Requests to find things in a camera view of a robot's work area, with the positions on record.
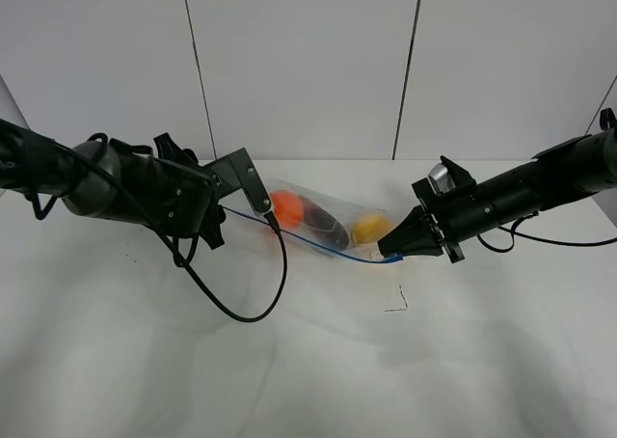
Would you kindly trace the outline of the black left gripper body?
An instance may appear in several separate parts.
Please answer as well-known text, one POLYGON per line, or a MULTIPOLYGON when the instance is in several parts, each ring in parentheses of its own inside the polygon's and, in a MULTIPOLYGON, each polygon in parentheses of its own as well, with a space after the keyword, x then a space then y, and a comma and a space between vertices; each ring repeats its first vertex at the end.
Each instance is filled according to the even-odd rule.
POLYGON ((110 141, 109 148, 120 160, 122 186, 165 235, 189 239, 198 235, 210 248, 221 247, 226 214, 212 183, 164 163, 198 170, 196 155, 180 148, 167 133, 155 137, 154 144, 151 148, 110 141))

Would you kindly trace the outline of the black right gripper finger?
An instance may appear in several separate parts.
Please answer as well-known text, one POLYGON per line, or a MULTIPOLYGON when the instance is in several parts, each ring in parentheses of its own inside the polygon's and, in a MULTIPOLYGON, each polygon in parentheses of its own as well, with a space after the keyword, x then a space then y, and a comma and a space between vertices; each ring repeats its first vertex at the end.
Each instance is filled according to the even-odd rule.
POLYGON ((385 258, 430 256, 443 254, 443 245, 436 224, 421 205, 415 206, 407 217, 377 242, 385 258))

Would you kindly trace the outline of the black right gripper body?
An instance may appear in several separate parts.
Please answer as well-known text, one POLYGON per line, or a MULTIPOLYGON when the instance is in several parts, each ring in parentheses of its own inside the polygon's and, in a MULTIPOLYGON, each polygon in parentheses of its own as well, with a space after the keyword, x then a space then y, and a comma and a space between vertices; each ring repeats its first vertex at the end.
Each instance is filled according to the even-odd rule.
POLYGON ((482 233, 480 227, 488 225, 484 215, 493 210, 488 201, 476 199, 478 183, 470 188, 437 195, 427 175, 426 178, 415 182, 412 187, 420 205, 436 224, 450 261, 457 263, 463 260, 464 254, 460 243, 482 233))

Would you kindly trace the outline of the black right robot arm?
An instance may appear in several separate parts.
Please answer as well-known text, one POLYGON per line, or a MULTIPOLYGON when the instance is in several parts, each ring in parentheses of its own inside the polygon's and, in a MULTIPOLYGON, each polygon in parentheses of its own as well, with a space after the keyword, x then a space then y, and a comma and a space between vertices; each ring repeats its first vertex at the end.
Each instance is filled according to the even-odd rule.
POLYGON ((412 186, 419 204, 378 249, 389 258, 448 255, 461 243, 501 229, 511 235, 542 211, 589 198, 616 186, 616 116, 599 115, 600 132, 576 137, 536 154, 532 161, 477 182, 447 157, 412 186))

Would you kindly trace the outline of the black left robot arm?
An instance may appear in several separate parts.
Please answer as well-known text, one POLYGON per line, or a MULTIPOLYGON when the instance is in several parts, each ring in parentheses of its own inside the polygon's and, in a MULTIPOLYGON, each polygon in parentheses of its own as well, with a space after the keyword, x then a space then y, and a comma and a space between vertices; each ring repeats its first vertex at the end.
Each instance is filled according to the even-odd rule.
POLYGON ((43 219, 62 201, 77 216, 140 224, 173 240, 202 238, 223 245, 226 215, 211 181, 196 176, 187 152, 179 166, 148 146, 131 146, 96 133, 66 150, 56 141, 16 124, 1 122, 1 186, 22 194, 43 219))

